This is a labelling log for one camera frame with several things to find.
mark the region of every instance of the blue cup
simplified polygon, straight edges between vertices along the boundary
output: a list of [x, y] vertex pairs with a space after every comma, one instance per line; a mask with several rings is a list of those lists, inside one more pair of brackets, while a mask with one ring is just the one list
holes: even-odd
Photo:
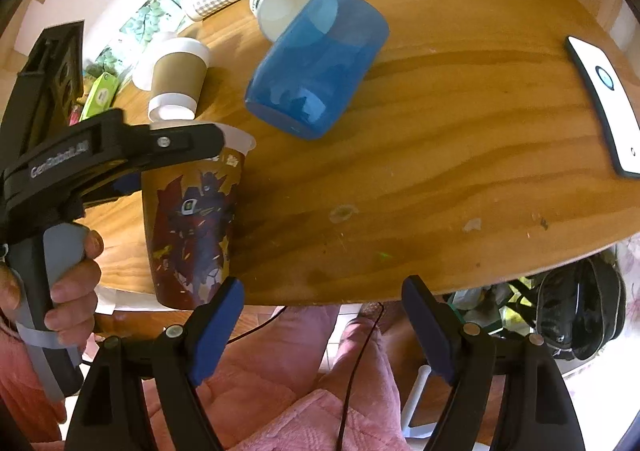
[[247, 109], [300, 138], [322, 137], [388, 36], [386, 20], [364, 0], [309, 0], [255, 70]]

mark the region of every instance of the fingernail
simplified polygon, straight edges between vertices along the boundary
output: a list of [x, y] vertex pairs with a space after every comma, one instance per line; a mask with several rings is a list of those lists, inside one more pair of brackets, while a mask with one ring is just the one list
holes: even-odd
[[65, 301], [65, 288], [62, 285], [55, 284], [51, 287], [51, 301], [54, 303], [63, 303]]
[[98, 234], [98, 231], [91, 231], [91, 243], [96, 253], [101, 250], [102, 243], [100, 243], [100, 235]]
[[56, 330], [58, 328], [58, 318], [52, 310], [45, 314], [44, 326], [46, 326], [49, 330]]

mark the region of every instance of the pink clothing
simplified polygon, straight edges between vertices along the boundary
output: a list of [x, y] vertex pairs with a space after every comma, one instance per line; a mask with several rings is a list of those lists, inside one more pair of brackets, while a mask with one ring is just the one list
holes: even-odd
[[[225, 449], [335, 448], [346, 386], [372, 327], [364, 318], [351, 322], [333, 370], [318, 381], [337, 315], [338, 306], [289, 307], [225, 349], [215, 373], [197, 389]], [[31, 441], [41, 442], [34, 445], [37, 451], [62, 451], [57, 424], [63, 421], [64, 406], [44, 398], [17, 339], [0, 332], [0, 345], [0, 393], [12, 415]], [[144, 389], [158, 448], [172, 451], [154, 382], [147, 381]], [[347, 422], [345, 451], [410, 449], [401, 435], [398, 390], [377, 329], [358, 366]]]

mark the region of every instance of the black handle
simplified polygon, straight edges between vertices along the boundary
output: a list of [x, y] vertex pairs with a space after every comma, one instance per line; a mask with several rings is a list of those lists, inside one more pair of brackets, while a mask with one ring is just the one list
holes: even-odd
[[55, 305], [50, 287], [84, 259], [88, 230], [78, 224], [58, 224], [43, 233], [9, 246], [7, 265], [20, 285], [16, 325], [42, 387], [56, 402], [78, 392], [82, 386], [77, 347], [63, 347], [44, 324], [45, 314]]

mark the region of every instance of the pink pants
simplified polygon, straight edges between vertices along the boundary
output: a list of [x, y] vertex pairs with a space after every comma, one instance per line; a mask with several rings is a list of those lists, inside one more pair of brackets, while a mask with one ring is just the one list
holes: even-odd
[[[338, 306], [288, 307], [273, 322], [225, 349], [216, 372], [207, 381], [212, 405], [220, 406], [220, 410], [207, 410], [207, 414], [225, 448], [257, 432], [315, 389], [344, 400], [373, 322], [358, 317], [347, 325], [334, 368], [318, 380], [318, 368], [338, 312]], [[247, 384], [253, 380], [254, 385]], [[283, 391], [292, 394], [284, 395]], [[229, 410], [232, 405], [242, 406], [242, 417]], [[398, 389], [377, 328], [358, 365], [349, 406], [382, 433], [400, 436]]]

